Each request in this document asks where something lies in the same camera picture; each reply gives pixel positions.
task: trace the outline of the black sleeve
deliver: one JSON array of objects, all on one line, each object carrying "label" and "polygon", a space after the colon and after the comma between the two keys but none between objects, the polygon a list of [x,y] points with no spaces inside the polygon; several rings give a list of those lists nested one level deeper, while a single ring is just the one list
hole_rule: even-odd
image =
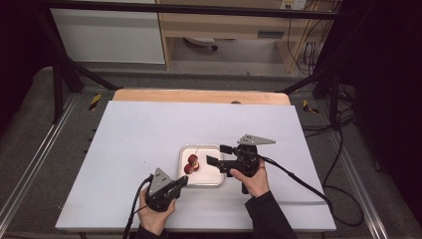
[{"label": "black sleeve", "polygon": [[254,238],[298,238],[271,191],[252,197],[245,206],[254,225]]},{"label": "black sleeve", "polygon": [[157,236],[150,231],[143,228],[141,225],[137,228],[135,239],[163,239],[168,238],[168,234],[165,229],[162,231],[161,235]]}]

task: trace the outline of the black stand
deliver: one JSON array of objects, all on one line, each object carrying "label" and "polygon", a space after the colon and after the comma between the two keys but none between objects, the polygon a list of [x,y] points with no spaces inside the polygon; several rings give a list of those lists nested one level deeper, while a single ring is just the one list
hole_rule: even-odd
[{"label": "black stand", "polygon": [[106,80],[98,77],[78,63],[74,62],[66,53],[65,47],[60,39],[59,31],[55,28],[54,20],[51,16],[50,9],[41,5],[23,3],[26,14],[32,14],[37,20],[39,27],[44,31],[43,37],[50,46],[53,60],[53,77],[55,92],[55,116],[53,123],[56,123],[63,114],[63,84],[65,81],[69,90],[74,93],[80,93],[84,88],[78,73],[88,77],[96,83],[102,85],[109,90],[118,90],[117,87]]},{"label": "black stand", "polygon": [[[326,60],[322,64],[319,63],[318,59],[318,64],[316,64],[316,70],[313,75],[308,76],[284,90],[277,91],[276,93],[284,93],[288,95],[309,83],[317,82],[316,88],[313,92],[314,97],[316,99],[320,99],[330,92],[329,121],[333,125],[334,129],[338,129],[339,125],[336,116],[340,75],[350,57],[359,52],[359,44],[364,41],[364,37],[370,33],[370,29],[368,30],[363,28],[362,25],[366,26],[365,22],[367,21],[368,16],[375,15],[373,13],[380,9],[380,2],[382,1],[372,0],[372,2],[369,3],[369,6],[366,6],[364,9],[360,9],[360,12],[362,12],[361,17],[357,19],[358,21],[354,24],[350,34],[341,42],[333,42],[332,45],[338,45],[338,47],[326,57]],[[351,4],[350,1],[344,1],[343,5],[346,9],[343,9],[343,11],[350,11],[347,9],[347,7],[349,7],[349,5],[346,5],[347,3],[349,5]],[[327,42],[332,43],[332,41],[328,41],[329,38],[335,38],[335,35],[344,31],[345,25],[349,27],[350,23],[341,21],[334,22],[331,32],[328,35]]]}]

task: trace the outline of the floor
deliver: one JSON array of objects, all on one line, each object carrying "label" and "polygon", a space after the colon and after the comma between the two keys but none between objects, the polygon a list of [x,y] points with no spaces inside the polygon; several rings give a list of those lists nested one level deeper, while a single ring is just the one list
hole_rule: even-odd
[{"label": "floor", "polygon": [[[173,64],[170,69],[162,65],[122,65],[122,64],[86,64],[99,76],[126,88],[165,88],[165,89],[201,89],[273,92],[282,90],[312,72],[312,67],[302,63],[302,71],[286,73],[283,62],[275,51],[271,41],[218,40],[219,49],[194,46],[182,39],[176,41]],[[28,165],[36,168],[36,176],[29,179],[30,186],[22,189],[19,207],[11,211],[12,219],[0,219],[5,233],[3,238],[79,238],[76,233],[57,230],[54,225],[60,215],[61,205],[66,201],[73,181],[78,175],[90,141],[95,136],[95,129],[101,120],[106,102],[113,92],[101,88],[89,79],[83,78],[86,88],[81,94],[66,93],[74,106],[67,116],[66,123],[60,128],[56,138],[51,138],[47,153],[40,155],[41,165],[34,165],[47,133],[55,129],[51,124],[54,115],[51,72],[40,72],[34,80],[34,86],[14,116],[8,130],[0,138],[0,205],[8,205],[8,198],[14,193],[15,186],[24,175]],[[326,125],[327,104],[325,100],[314,100],[312,89],[315,85],[299,89],[290,95],[292,104],[297,107],[301,124],[311,126]],[[351,88],[344,91],[352,94]],[[88,111],[96,94],[102,99],[95,111]],[[304,100],[314,110],[304,111]],[[348,108],[348,103],[340,103],[340,109]],[[375,215],[367,212],[366,220],[358,226],[347,226],[336,221],[337,230],[319,233],[299,233],[301,238],[422,238],[422,229],[414,220],[411,212],[397,192],[388,174],[377,172],[371,152],[355,123],[342,128],[344,148],[341,160],[335,165],[329,178],[329,184],[341,187],[356,195],[353,181],[349,177],[347,164],[349,159],[357,171],[358,179],[365,186]],[[338,132],[328,131],[317,136],[307,137],[310,152],[315,161],[316,171],[323,181],[332,161],[337,154]],[[325,192],[334,203],[335,215],[347,222],[359,220],[359,212],[354,202],[337,191]],[[378,217],[385,234],[375,235],[368,218]],[[245,235],[194,235],[177,234],[174,238],[251,238]],[[89,233],[88,238],[118,238],[118,233]]]}]

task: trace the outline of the black cable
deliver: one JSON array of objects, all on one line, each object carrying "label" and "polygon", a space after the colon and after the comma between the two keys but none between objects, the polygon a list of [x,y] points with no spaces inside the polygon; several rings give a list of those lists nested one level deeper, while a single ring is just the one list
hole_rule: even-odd
[{"label": "black cable", "polygon": [[133,216],[136,214],[136,212],[140,211],[141,209],[143,209],[147,206],[147,205],[143,206],[140,209],[138,209],[137,211],[134,211],[134,207],[136,206],[136,202],[137,202],[137,198],[139,196],[140,190],[142,190],[142,187],[146,182],[151,182],[152,178],[153,178],[153,175],[152,174],[149,175],[147,178],[145,178],[145,180],[143,180],[142,183],[140,183],[140,186],[137,188],[136,195],[134,196],[133,204],[132,204],[132,207],[131,207],[131,210],[130,210],[130,216],[129,216],[129,219],[127,220],[126,227],[124,228],[123,237],[122,237],[123,239],[126,239],[127,236],[129,235],[130,226],[133,222]]},{"label": "black cable", "polygon": [[[343,147],[343,134],[342,134],[341,128],[343,126],[346,126],[346,125],[350,124],[351,122],[354,122],[355,121],[355,114],[346,116],[344,118],[341,117],[344,113],[346,113],[348,111],[352,111],[352,108],[348,108],[348,109],[340,112],[339,115],[338,115],[338,117],[337,117],[337,122],[338,122],[338,125],[339,125],[338,133],[340,135],[340,142],[339,142],[339,146],[338,146],[338,151],[337,151],[337,155],[335,156],[335,159],[334,159],[333,163],[331,164],[331,166],[330,166],[330,168],[328,170],[328,173],[326,174],[326,176],[325,176],[325,178],[324,178],[323,183],[321,184],[321,186],[322,186],[322,188],[324,190],[326,190],[328,188],[329,189],[333,189],[333,190],[337,190],[337,191],[345,194],[351,200],[354,201],[354,203],[357,205],[358,210],[359,210],[359,213],[360,213],[360,219],[359,219],[358,222],[356,222],[356,223],[346,222],[346,221],[340,219],[339,217],[335,216],[334,214],[332,214],[332,217],[336,221],[338,221],[338,222],[340,222],[340,223],[342,223],[344,225],[355,227],[355,226],[360,225],[363,222],[363,220],[364,220],[364,212],[363,212],[363,209],[360,206],[359,202],[354,198],[353,195],[351,195],[350,193],[346,192],[345,190],[343,190],[341,188],[338,188],[338,187],[335,187],[335,186],[332,186],[332,185],[327,185],[326,184],[326,182],[328,181],[329,176],[331,175],[331,173],[332,173],[335,165],[338,162],[339,156],[340,156],[341,151],[342,151],[342,147]],[[318,134],[322,134],[322,133],[331,131],[331,130],[333,130],[333,125],[332,124],[329,124],[329,125],[323,125],[323,126],[303,126],[303,130],[304,131],[314,131],[315,132],[313,134],[310,134],[310,135],[307,135],[306,136],[306,137],[309,137],[309,136],[318,135]]]},{"label": "black cable", "polygon": [[[338,118],[337,118],[338,125],[340,124],[340,119],[341,119],[342,114],[344,114],[345,112],[347,112],[349,110],[350,109],[344,110],[344,111],[342,111],[338,115]],[[347,195],[350,199],[352,199],[354,201],[354,203],[357,205],[357,208],[358,208],[359,213],[360,213],[360,219],[359,219],[358,222],[356,222],[356,223],[346,222],[346,221],[340,219],[339,217],[335,216],[334,214],[332,214],[332,217],[335,220],[337,220],[338,222],[340,222],[340,223],[342,223],[344,225],[347,225],[347,226],[350,226],[350,227],[355,227],[355,226],[360,225],[363,222],[363,220],[364,220],[364,216],[363,216],[364,213],[363,213],[362,207],[360,206],[360,203],[354,198],[353,195],[351,195],[350,193],[346,192],[345,190],[343,190],[341,188],[338,188],[338,187],[335,187],[335,186],[332,186],[332,185],[327,185],[326,184],[326,182],[328,181],[329,176],[331,175],[331,173],[332,173],[335,165],[337,164],[337,162],[339,160],[339,157],[340,157],[341,151],[342,151],[342,147],[343,147],[343,134],[342,134],[341,126],[338,128],[338,133],[340,135],[340,142],[339,142],[339,146],[338,146],[338,152],[337,152],[337,155],[335,156],[334,162],[331,164],[331,167],[329,168],[329,171],[328,171],[328,173],[325,176],[325,179],[323,180],[322,188],[323,189],[330,188],[330,189],[333,189],[333,190],[337,190],[337,191],[339,191],[339,192]]]},{"label": "black cable", "polygon": [[295,65],[298,67],[298,70],[299,70],[302,74],[306,75],[307,73],[306,73],[306,72],[304,72],[306,69],[301,68],[301,66],[298,64],[298,61],[296,60],[296,58],[295,58],[295,56],[293,55],[292,50],[291,50],[291,48],[290,48],[290,34],[291,34],[290,32],[291,32],[291,29],[292,29],[292,18],[290,18],[290,19],[289,19],[289,30],[288,30],[288,50],[289,50],[290,55],[291,55],[291,56],[292,56],[292,58],[293,58],[293,61],[295,62]]},{"label": "black cable", "polygon": [[294,181],[296,181],[298,184],[302,185],[303,187],[307,188],[308,190],[310,190],[311,192],[315,193],[316,195],[318,195],[320,198],[322,198],[326,204],[328,205],[329,211],[331,214],[333,214],[333,207],[332,207],[332,203],[331,201],[322,193],[320,193],[318,190],[314,189],[312,186],[310,186],[309,184],[305,183],[304,181],[302,181],[300,178],[298,178],[297,176],[295,176],[294,173],[287,171],[285,168],[283,168],[282,166],[280,166],[278,163],[276,163],[274,160],[268,158],[268,157],[264,157],[261,156],[259,154],[256,153],[257,156],[259,156],[260,158],[262,158],[265,162],[272,164],[274,166],[276,166],[277,168],[281,169],[282,171],[284,171],[289,177],[291,177]]}]

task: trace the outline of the white table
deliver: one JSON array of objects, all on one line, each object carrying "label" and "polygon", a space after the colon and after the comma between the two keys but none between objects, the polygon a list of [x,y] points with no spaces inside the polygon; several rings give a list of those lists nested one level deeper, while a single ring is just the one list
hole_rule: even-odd
[{"label": "white table", "polygon": [[[68,231],[122,231],[137,187],[156,167],[177,178],[186,144],[227,144],[249,133],[274,139],[261,155],[321,190],[294,107],[204,103],[109,102],[56,227]],[[233,155],[224,155],[234,159]],[[335,230],[325,202],[268,164],[270,187],[296,231]],[[168,231],[248,231],[241,183],[183,188]],[[132,224],[134,230],[138,220]]]}]

